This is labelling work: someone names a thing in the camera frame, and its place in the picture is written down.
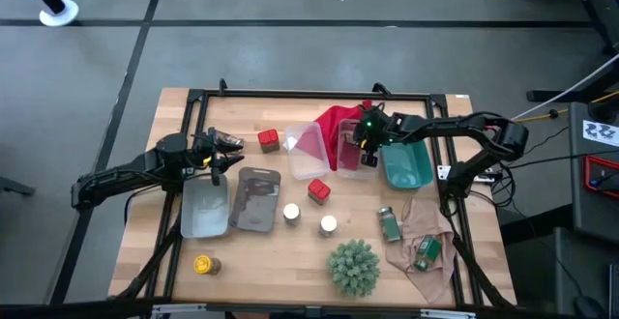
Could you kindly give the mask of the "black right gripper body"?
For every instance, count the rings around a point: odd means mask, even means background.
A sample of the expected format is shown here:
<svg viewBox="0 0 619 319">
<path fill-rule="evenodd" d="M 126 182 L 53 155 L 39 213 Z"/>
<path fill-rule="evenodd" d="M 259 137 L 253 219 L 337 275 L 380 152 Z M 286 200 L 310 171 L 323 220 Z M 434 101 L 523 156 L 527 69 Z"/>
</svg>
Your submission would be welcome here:
<svg viewBox="0 0 619 319">
<path fill-rule="evenodd" d="M 375 153 L 380 147 L 395 142 L 390 134 L 391 117 L 384 112 L 384 104 L 362 108 L 362 116 L 352 133 L 353 144 L 367 154 Z"/>
</svg>

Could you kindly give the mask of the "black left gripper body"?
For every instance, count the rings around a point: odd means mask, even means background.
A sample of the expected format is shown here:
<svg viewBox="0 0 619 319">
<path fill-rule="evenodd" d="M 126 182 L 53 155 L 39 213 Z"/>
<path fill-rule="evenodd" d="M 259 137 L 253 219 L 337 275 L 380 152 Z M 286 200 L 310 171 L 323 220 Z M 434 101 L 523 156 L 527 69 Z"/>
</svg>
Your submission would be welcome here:
<svg viewBox="0 0 619 319">
<path fill-rule="evenodd" d="M 191 165 L 194 168 L 222 168 L 222 158 L 219 155 L 219 140 L 214 132 L 194 134 L 191 147 Z"/>
</svg>

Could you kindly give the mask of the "red-lid spice jar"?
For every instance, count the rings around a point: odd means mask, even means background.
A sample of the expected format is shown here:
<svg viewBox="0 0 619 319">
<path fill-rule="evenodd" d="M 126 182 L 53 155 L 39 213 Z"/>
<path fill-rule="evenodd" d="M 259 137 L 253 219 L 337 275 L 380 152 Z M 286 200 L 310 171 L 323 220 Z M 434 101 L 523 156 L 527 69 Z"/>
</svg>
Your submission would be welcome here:
<svg viewBox="0 0 619 319">
<path fill-rule="evenodd" d="M 258 143 L 264 154 L 280 149 L 279 134 L 275 129 L 264 130 L 257 134 Z"/>
<path fill-rule="evenodd" d="M 328 201 L 331 189 L 323 181 L 313 179 L 308 185 L 308 196 L 316 204 L 323 206 Z"/>
</svg>

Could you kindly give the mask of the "teal plastic bin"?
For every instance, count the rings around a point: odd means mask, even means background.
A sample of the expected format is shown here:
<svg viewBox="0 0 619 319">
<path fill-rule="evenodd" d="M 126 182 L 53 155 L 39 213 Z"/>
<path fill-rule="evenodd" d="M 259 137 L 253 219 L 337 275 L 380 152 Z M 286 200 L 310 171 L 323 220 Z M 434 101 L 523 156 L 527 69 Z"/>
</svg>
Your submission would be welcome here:
<svg viewBox="0 0 619 319">
<path fill-rule="evenodd" d="M 419 189 L 433 181 L 432 163 L 425 142 L 392 143 L 383 147 L 380 154 L 392 189 Z"/>
</svg>

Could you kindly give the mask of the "dark grey translucent bin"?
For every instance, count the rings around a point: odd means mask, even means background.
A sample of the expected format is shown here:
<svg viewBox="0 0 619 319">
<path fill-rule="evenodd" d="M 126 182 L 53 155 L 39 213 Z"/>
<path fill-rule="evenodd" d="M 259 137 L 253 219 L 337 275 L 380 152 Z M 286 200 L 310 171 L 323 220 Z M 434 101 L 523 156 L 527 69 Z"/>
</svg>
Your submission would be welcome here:
<svg viewBox="0 0 619 319">
<path fill-rule="evenodd" d="M 279 194 L 278 171 L 241 168 L 229 225 L 240 230 L 270 233 L 274 227 Z"/>
</svg>

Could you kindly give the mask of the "light grey plastic bin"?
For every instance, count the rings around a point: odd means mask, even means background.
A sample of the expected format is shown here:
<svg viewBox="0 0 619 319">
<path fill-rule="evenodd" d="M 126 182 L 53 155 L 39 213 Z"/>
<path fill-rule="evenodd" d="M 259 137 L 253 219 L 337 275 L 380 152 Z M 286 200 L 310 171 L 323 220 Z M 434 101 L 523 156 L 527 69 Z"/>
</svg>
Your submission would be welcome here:
<svg viewBox="0 0 619 319">
<path fill-rule="evenodd" d="M 186 239 L 210 239 L 225 235 L 230 216 L 228 181 L 220 176 L 215 186 L 200 177 L 184 183 L 181 207 L 181 235 Z"/>
</svg>

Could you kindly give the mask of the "green spice jar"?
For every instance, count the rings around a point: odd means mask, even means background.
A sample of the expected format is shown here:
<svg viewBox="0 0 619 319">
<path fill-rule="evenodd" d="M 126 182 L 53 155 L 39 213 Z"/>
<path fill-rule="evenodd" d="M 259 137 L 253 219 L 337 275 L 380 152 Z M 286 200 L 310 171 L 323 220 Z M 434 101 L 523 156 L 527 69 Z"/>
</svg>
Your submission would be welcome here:
<svg viewBox="0 0 619 319">
<path fill-rule="evenodd" d="M 400 241 L 401 234 L 393 208 L 381 207 L 378 210 L 378 216 L 384 240 L 387 243 Z"/>
<path fill-rule="evenodd" d="M 442 250 L 442 242 L 437 236 L 425 235 L 415 253 L 413 267 L 426 272 L 433 266 Z"/>
</svg>

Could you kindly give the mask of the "tan cloth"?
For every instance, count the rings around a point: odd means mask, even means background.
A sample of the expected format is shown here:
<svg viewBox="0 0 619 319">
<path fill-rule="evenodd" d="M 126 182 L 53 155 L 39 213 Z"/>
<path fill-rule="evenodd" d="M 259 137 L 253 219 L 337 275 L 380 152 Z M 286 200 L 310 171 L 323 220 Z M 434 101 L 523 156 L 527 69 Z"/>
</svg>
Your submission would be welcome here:
<svg viewBox="0 0 619 319">
<path fill-rule="evenodd" d="M 401 240 L 386 247 L 386 259 L 415 285 L 429 303 L 437 302 L 447 291 L 455 268 L 454 231 L 430 200 L 412 199 L 404 208 L 400 226 Z M 431 237 L 441 245 L 437 256 L 419 253 Z"/>
</svg>

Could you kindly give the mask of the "yellow-lid spice jar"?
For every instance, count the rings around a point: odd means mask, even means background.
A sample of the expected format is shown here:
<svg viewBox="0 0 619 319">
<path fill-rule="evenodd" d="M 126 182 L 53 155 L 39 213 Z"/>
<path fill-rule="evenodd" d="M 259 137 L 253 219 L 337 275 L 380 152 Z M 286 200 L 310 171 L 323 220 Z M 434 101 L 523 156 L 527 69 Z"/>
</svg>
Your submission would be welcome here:
<svg viewBox="0 0 619 319">
<path fill-rule="evenodd" d="M 193 261 L 193 270 L 199 275 L 215 276 L 221 271 L 221 261 L 216 257 L 199 255 Z"/>
</svg>

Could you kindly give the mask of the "potted artificial green plant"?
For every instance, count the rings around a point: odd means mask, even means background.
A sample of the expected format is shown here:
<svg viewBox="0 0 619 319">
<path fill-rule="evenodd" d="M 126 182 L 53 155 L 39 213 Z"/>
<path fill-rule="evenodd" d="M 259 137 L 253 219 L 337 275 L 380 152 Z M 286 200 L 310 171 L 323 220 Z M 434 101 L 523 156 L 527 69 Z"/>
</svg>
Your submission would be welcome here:
<svg viewBox="0 0 619 319">
<path fill-rule="evenodd" d="M 376 287 L 379 257 L 364 240 L 339 244 L 327 259 L 327 271 L 338 292 L 346 298 L 364 298 Z"/>
</svg>

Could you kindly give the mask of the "black furniture foot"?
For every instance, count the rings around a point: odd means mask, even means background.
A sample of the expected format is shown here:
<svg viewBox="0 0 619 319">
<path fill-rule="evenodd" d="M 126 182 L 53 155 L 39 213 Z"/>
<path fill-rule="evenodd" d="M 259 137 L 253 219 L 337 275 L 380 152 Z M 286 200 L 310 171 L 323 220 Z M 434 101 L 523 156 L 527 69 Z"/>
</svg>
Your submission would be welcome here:
<svg viewBox="0 0 619 319">
<path fill-rule="evenodd" d="M 22 183 L 0 176 L 0 190 L 6 192 L 14 192 L 26 196 L 33 195 L 36 190 Z"/>
</svg>

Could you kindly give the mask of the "red-framed device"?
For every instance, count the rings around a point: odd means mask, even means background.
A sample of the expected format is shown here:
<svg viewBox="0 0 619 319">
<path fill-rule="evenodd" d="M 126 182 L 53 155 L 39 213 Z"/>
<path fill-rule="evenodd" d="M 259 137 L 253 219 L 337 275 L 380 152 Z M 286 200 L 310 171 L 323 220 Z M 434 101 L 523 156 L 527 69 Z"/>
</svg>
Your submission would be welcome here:
<svg viewBox="0 0 619 319">
<path fill-rule="evenodd" d="M 619 200 L 619 161 L 586 156 L 582 164 L 587 189 Z"/>
</svg>

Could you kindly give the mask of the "dark cabinet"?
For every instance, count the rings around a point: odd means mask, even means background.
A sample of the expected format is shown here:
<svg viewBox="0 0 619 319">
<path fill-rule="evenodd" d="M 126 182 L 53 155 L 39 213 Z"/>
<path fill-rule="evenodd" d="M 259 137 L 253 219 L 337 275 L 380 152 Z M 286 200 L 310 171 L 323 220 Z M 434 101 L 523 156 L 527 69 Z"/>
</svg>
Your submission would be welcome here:
<svg viewBox="0 0 619 319">
<path fill-rule="evenodd" d="M 610 315 L 610 265 L 619 266 L 619 245 L 598 238 L 577 234 L 564 228 L 553 230 L 556 256 L 554 270 L 554 301 L 557 313 L 575 314 L 573 299 L 588 296 L 604 309 L 604 319 L 619 319 Z"/>
</svg>

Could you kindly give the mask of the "black computer mouse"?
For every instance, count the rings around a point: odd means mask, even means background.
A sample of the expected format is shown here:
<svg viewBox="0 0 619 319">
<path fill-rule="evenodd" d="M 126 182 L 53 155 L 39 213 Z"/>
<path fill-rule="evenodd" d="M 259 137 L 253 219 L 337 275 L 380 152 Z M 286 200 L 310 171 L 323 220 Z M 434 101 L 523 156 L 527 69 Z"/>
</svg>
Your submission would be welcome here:
<svg viewBox="0 0 619 319">
<path fill-rule="evenodd" d="M 588 296 L 577 296 L 573 299 L 575 314 L 586 319 L 604 319 L 605 312 L 602 306 Z"/>
</svg>

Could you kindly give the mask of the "black desk frame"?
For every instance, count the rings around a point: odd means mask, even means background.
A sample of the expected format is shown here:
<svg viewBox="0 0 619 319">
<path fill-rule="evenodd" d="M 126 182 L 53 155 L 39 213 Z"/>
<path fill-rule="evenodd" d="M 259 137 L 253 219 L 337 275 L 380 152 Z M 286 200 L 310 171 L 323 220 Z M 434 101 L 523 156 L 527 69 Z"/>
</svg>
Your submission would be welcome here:
<svg viewBox="0 0 619 319">
<path fill-rule="evenodd" d="M 608 30 L 598 14 L 593 0 L 580 0 L 585 12 L 589 16 L 593 28 L 603 42 L 603 54 L 614 57 L 619 54 L 619 42 L 613 43 Z M 619 58 L 595 72 L 581 87 L 575 87 L 570 92 L 550 90 L 529 90 L 525 96 L 529 102 L 591 102 L 596 98 L 609 97 L 608 89 L 619 83 Z"/>
</svg>

